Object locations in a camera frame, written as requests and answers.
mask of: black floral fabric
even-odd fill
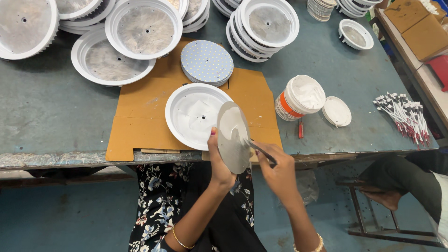
[[[207,188],[210,162],[139,165],[137,174],[139,198],[129,252],[174,252],[164,237]],[[237,175],[191,251],[266,251],[253,227],[254,194],[251,170],[247,169]]]

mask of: cardboard box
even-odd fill
[[[384,11],[420,61],[448,52],[448,33],[441,26],[446,12],[439,3],[431,4],[438,15],[431,14],[419,0],[395,0]]]
[[[419,0],[395,0],[385,9],[384,14],[402,34],[430,13]]]
[[[419,61],[448,52],[448,33],[434,15],[428,15],[401,36]]]

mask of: metal chair leg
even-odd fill
[[[435,237],[435,234],[431,233],[431,232],[401,230],[400,226],[398,225],[398,221],[396,219],[395,213],[393,211],[391,211],[391,215],[392,215],[392,219],[394,221],[395,229],[385,228],[382,231],[367,232],[364,221],[362,220],[361,207],[359,205],[359,201],[358,201],[358,197],[356,195],[356,189],[355,189],[355,187],[365,186],[367,184],[366,183],[358,183],[358,182],[337,182],[336,185],[349,187],[350,194],[352,195],[353,205],[355,207],[356,217],[358,218],[358,222],[360,225],[361,232],[348,231],[349,235],[356,235],[356,236],[362,236],[362,237],[368,237],[368,238],[374,238],[374,239],[381,239],[381,240],[388,240],[388,241],[444,248],[444,246],[438,241],[436,242],[436,241],[427,241],[427,240],[420,240],[420,239],[388,236],[388,234],[404,234],[404,235],[420,235],[420,236]]]

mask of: blue-gray table surface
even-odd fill
[[[306,74],[320,83],[326,96],[339,97],[348,105],[352,122],[339,129],[324,118],[322,111],[304,116],[303,139],[297,137],[297,122],[277,117],[288,154],[416,150],[390,117],[372,104],[375,97],[387,91],[409,94],[367,20],[357,21],[374,37],[374,46],[358,51],[339,40],[339,22],[346,16],[334,10],[330,20],[322,23],[309,15],[306,1],[289,3],[299,16],[298,37],[263,63],[243,60],[230,51],[225,33],[228,19],[214,5],[207,24],[185,36],[220,43],[231,53],[235,67],[262,71],[274,98],[289,79]],[[21,164],[26,166],[34,163],[34,157],[41,158],[34,165],[49,161],[55,165],[95,163],[96,159],[104,162],[120,88],[92,83],[75,70],[70,51],[78,37],[59,31],[42,53],[19,61],[0,61],[0,168],[17,166],[22,158],[27,159]],[[437,147],[431,137],[430,148]],[[83,153],[89,153],[89,157],[83,157]],[[188,160],[188,155],[198,157],[195,152],[184,154],[185,158],[155,156],[160,160]]]

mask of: bangle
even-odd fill
[[[177,241],[182,247],[184,247],[184,248],[186,248],[186,249],[192,249],[192,248],[194,248],[194,245],[193,245],[192,247],[187,247],[187,246],[183,245],[183,244],[179,241],[179,239],[176,237],[176,233],[174,233],[174,226],[175,226],[175,224],[172,226],[172,234],[174,235],[174,238],[176,238],[176,241]]]
[[[323,240],[322,240],[322,237],[321,237],[319,234],[317,234],[317,235],[319,236],[319,246],[317,247],[317,249],[313,250],[312,252],[320,252],[320,251],[322,250],[322,248],[323,248]],[[296,249],[296,245],[295,245],[295,244],[293,244],[293,248],[294,248],[294,252],[299,252],[299,251]]]

